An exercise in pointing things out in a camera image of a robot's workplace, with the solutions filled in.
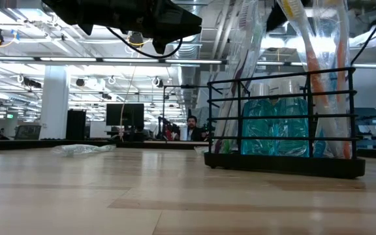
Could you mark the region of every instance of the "man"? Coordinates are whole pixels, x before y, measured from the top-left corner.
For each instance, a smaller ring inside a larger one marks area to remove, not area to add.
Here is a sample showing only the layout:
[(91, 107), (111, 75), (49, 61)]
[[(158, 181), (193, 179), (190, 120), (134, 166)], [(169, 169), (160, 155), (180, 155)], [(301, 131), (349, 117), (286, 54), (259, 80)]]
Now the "man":
[(202, 141), (201, 129), (196, 127), (196, 117), (189, 116), (187, 119), (188, 131), (187, 140), (188, 141)]

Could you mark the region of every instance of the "teal plastic bottle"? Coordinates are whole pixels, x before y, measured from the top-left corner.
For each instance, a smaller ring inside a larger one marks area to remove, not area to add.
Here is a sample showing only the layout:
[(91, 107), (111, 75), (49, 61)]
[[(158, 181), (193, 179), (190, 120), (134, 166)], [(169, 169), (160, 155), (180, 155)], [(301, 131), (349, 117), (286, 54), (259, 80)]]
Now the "teal plastic bottle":
[[(285, 80), (279, 86), (280, 94), (299, 92), (298, 82)], [(276, 116), (307, 115), (307, 113), (307, 101), (301, 97), (281, 98), (275, 104)], [(275, 135), (278, 137), (308, 137), (308, 119), (277, 119)], [(274, 151), (278, 156), (309, 157), (307, 140), (276, 140)]]
[[(269, 86), (253, 84), (251, 96), (269, 95)], [(248, 101), (243, 108), (244, 117), (273, 116), (274, 107), (269, 99)], [(245, 119), (243, 121), (243, 136), (273, 136), (272, 119)], [(271, 155), (273, 140), (242, 140), (242, 154)]]

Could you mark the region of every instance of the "computer monitor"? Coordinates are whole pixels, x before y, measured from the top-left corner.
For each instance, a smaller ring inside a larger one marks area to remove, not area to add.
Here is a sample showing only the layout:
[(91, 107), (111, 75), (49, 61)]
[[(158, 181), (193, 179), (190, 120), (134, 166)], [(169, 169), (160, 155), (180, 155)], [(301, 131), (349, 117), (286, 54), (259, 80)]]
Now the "computer monitor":
[[(107, 104), (107, 125), (120, 125), (123, 104)], [(124, 126), (144, 126), (144, 104), (125, 104), (123, 110)]]

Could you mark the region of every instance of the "black cable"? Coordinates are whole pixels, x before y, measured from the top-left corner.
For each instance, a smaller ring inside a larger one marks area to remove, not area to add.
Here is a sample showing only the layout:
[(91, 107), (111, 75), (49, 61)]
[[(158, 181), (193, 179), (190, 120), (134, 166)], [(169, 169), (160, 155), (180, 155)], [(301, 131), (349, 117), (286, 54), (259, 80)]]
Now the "black cable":
[(110, 27), (107, 27), (107, 29), (109, 30), (109, 32), (111, 32), (114, 36), (116, 36), (119, 40), (122, 40), (124, 42), (124, 44), (126, 44), (129, 48), (131, 48), (132, 50), (134, 50), (135, 52), (137, 53), (140, 53), (144, 56), (147, 56), (147, 57), (150, 57), (150, 58), (153, 58), (153, 59), (166, 59), (168, 57), (171, 57), (173, 56), (182, 46), (182, 39), (180, 39), (180, 43), (178, 44), (178, 46), (175, 48), (175, 50), (173, 52), (170, 52), (169, 54), (167, 55), (151, 55), (151, 54), (147, 54), (145, 52), (142, 52), (141, 50), (135, 48), (134, 46), (132, 46), (130, 43), (128, 43), (122, 36), (118, 35), (116, 32), (114, 32)]
[(374, 36), (376, 32), (376, 27), (375, 29), (372, 31), (371, 35), (368, 37), (368, 39), (366, 39), (363, 47), (359, 50), (359, 52), (357, 53), (357, 55), (352, 59), (351, 61), (351, 65), (353, 65), (353, 63), (358, 59), (358, 57), (360, 56), (360, 54), (362, 54), (362, 52), (365, 50), (366, 46), (368, 45), (368, 43), (370, 42), (370, 40), (372, 39), (372, 37)]

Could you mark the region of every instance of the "overhead duct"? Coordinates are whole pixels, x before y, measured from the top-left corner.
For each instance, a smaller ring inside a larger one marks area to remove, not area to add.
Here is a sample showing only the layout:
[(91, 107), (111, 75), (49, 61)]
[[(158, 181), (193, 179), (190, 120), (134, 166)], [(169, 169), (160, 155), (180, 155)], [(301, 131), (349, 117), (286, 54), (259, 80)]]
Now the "overhead duct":
[[(185, 10), (188, 10), (189, 12), (199, 15), (200, 13), (200, 6), (190, 6), (190, 5), (182, 5), (180, 6), (184, 8)], [(200, 42), (200, 35), (193, 35), (187, 38), (183, 39), (184, 42)], [(200, 47), (198, 46), (193, 46), (193, 45), (186, 45), (182, 44), (181, 48), (178, 50), (176, 53), (176, 57), (178, 59), (198, 59), (199, 55), (199, 50)], [(195, 74), (196, 74), (196, 67), (181, 67), (181, 84), (180, 85), (198, 85), (195, 84)], [(191, 104), (193, 97), (192, 94), (197, 94), (198, 91), (195, 90), (194, 92), (192, 90), (187, 91), (187, 90), (182, 90), (181, 91), (181, 96), (182, 100), (185, 104)]]

